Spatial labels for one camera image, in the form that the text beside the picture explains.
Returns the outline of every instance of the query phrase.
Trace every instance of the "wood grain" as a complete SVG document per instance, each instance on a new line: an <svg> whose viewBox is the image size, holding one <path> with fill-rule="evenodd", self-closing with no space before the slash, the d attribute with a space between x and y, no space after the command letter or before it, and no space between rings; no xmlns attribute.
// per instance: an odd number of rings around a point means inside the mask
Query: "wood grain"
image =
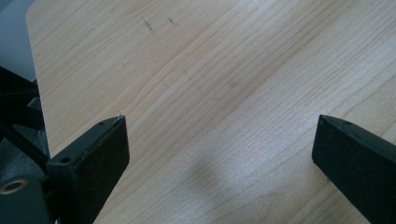
<svg viewBox="0 0 396 224"><path fill-rule="evenodd" d="M52 155L127 118L96 223L367 223L310 153L319 114L396 143L395 1L37 0L27 22Z"/></svg>

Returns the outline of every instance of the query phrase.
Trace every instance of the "light wood surface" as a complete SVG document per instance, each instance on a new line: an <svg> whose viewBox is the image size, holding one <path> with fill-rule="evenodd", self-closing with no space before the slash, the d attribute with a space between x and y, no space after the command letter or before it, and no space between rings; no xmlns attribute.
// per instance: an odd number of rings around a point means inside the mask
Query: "light wood surface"
<svg viewBox="0 0 396 224"><path fill-rule="evenodd" d="M52 155L127 118L96 223L368 222L311 150L319 114L396 143L396 1L36 0L27 22Z"/></svg>

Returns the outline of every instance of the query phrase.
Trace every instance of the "wooden table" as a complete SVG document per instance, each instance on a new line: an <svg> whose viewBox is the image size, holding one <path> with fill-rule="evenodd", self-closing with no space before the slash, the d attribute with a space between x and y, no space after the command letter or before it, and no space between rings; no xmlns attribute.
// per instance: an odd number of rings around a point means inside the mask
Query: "wooden table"
<svg viewBox="0 0 396 224"><path fill-rule="evenodd" d="M52 156L127 118L96 223L367 223L311 150L319 114L396 143L396 1L37 0L27 22Z"/></svg>

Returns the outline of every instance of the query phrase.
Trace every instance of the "screw hole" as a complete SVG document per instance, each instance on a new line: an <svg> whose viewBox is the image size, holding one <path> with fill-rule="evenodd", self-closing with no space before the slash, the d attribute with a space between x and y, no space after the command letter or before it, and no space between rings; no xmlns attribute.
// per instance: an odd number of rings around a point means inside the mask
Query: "screw hole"
<svg viewBox="0 0 396 224"><path fill-rule="evenodd" d="M0 194L10 194L17 192L20 189L26 187L27 181L25 179L19 179L11 181L0 188Z"/></svg>
<svg viewBox="0 0 396 224"><path fill-rule="evenodd" d="M70 162L72 159L70 157L63 157L61 158L61 163L68 163Z"/></svg>

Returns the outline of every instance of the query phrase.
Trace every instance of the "table top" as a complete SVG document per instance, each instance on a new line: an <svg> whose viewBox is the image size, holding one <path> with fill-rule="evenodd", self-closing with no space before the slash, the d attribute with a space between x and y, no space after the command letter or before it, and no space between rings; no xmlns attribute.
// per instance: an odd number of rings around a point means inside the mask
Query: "table top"
<svg viewBox="0 0 396 224"><path fill-rule="evenodd" d="M52 156L127 118L95 223L367 223L311 151L319 114L396 143L396 1L36 0L27 23Z"/></svg>

